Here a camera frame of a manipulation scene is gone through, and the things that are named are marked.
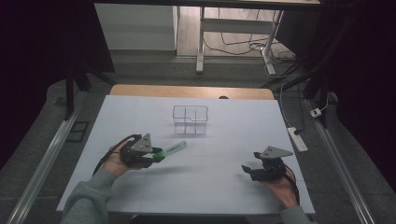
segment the power strip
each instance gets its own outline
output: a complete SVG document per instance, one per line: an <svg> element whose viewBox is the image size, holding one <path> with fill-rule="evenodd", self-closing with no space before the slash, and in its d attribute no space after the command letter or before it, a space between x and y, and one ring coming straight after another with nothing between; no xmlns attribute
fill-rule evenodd
<svg viewBox="0 0 396 224"><path fill-rule="evenodd" d="M306 147L303 138L299 134L295 134L294 132L296 131L296 128L288 128L288 132L290 135L291 140L293 141L293 144L297 147L297 150L299 152L305 152L308 150Z"/></svg>

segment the gray sleeve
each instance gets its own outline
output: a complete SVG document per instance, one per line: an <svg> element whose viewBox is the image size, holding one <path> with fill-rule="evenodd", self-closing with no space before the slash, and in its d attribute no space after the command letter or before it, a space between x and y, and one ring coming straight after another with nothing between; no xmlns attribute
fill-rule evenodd
<svg viewBox="0 0 396 224"><path fill-rule="evenodd" d="M64 206L62 223L107 223L107 202L116 179L101 168L88 182L79 182Z"/></svg>
<svg viewBox="0 0 396 224"><path fill-rule="evenodd" d="M312 224L312 222L306 217L304 210L301 206L288 208L280 212L284 224Z"/></svg>

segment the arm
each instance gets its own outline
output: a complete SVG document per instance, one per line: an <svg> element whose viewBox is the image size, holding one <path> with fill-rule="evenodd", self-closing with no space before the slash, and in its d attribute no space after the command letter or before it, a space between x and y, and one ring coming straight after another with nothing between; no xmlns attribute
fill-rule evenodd
<svg viewBox="0 0 396 224"><path fill-rule="evenodd" d="M286 174L295 181L294 175L288 167ZM262 182L262 184L273 192L275 197L285 208L280 212L284 224L308 224L311 222L305 215L303 208L297 204L294 190L289 181L283 177L275 182Z"/></svg>
<svg viewBox="0 0 396 224"><path fill-rule="evenodd" d="M125 143L115 152L119 152ZM107 223L107 202L113 195L111 187L128 169L120 161L120 154L112 154L88 182L81 181L73 189L64 206L62 223Z"/></svg>

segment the clear container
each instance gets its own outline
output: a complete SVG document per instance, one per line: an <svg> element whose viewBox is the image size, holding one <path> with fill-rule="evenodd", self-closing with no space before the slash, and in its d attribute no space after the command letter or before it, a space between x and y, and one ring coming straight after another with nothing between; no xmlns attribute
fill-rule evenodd
<svg viewBox="0 0 396 224"><path fill-rule="evenodd" d="M175 105L175 133L206 133L207 106Z"/></svg>

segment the white tabletop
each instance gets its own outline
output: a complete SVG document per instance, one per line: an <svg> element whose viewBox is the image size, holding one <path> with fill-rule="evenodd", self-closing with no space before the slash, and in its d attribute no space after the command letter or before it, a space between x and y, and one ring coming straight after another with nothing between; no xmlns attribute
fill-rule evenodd
<svg viewBox="0 0 396 224"><path fill-rule="evenodd" d="M175 134L174 105L206 105L206 134ZM150 133L154 147L181 140L187 148L116 180L109 211L133 214L258 215L281 207L268 189L243 172L260 168L253 152L268 146L293 151L275 100L218 100L107 96L57 210L79 181L91 178L109 147L127 135ZM315 213L295 156L283 161L294 171L307 214Z"/></svg>

